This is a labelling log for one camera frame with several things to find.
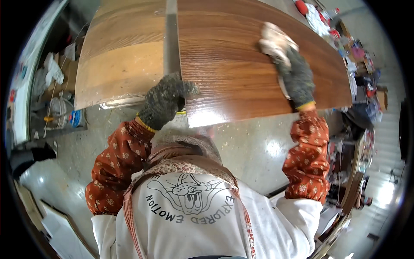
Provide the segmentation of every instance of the glove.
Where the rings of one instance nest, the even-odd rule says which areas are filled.
[[[182,81],[178,72],[165,75],[145,95],[145,104],[137,114],[138,119],[149,131],[159,131],[184,108],[184,97],[197,93],[196,83]]]
[[[273,63],[282,76],[286,91],[288,92],[295,108],[300,110],[305,104],[315,103],[313,91],[313,73],[308,62],[294,48],[289,47],[286,53],[291,63],[291,68],[277,56],[272,56]]]

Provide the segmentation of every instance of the cloth rag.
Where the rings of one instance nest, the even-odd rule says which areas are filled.
[[[289,47],[299,51],[299,46],[284,33],[278,26],[270,22],[265,22],[262,29],[262,39],[259,41],[262,52],[272,57],[280,58],[287,67],[291,67],[290,60],[286,56]],[[286,99],[290,96],[286,91],[283,78],[279,76],[279,86]]]

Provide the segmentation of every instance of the yellow glove cuff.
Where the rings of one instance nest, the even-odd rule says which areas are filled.
[[[296,110],[300,111],[301,109],[305,108],[306,106],[308,106],[308,105],[310,105],[310,104],[316,104],[316,102],[315,102],[315,101],[310,101],[310,102],[307,102],[307,103],[305,103],[305,104],[303,104],[303,105],[301,105],[301,106],[297,107],[297,108],[296,108]]]
[[[142,120],[141,120],[141,118],[139,117],[139,112],[137,112],[137,118],[138,118],[138,120],[140,121],[140,123],[148,130],[148,131],[150,131],[150,132],[152,132],[152,133],[156,133],[156,130],[154,130],[153,128],[151,128],[150,126],[148,126],[148,125],[146,125]]]

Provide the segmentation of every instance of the wooden board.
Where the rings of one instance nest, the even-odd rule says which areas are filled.
[[[264,21],[299,45],[314,74],[318,109],[352,104],[341,56],[278,9],[256,0],[178,0],[177,20],[182,78],[200,85],[186,99],[190,127],[293,112],[275,66],[258,47]]]
[[[164,74],[165,0],[102,1],[86,34],[75,109],[144,96]]]

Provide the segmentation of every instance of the checkered apron strap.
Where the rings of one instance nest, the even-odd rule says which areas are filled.
[[[244,221],[246,222],[246,230],[247,233],[245,237],[248,239],[248,245],[250,245],[250,254],[248,253],[248,258],[256,259],[256,250],[255,250],[255,239],[253,236],[253,228],[252,223],[250,221],[249,213],[247,212],[246,207],[244,206],[243,202],[240,198],[240,193],[238,189],[231,189],[231,193],[240,201],[240,204],[243,207],[243,215],[244,215]]]
[[[134,241],[135,250],[138,253],[140,259],[144,259],[142,257],[140,245],[138,243],[137,234],[135,232],[135,221],[134,221],[134,211],[132,208],[132,189],[127,191],[124,195],[124,217],[125,222],[127,224],[128,230],[131,234],[132,240]]]

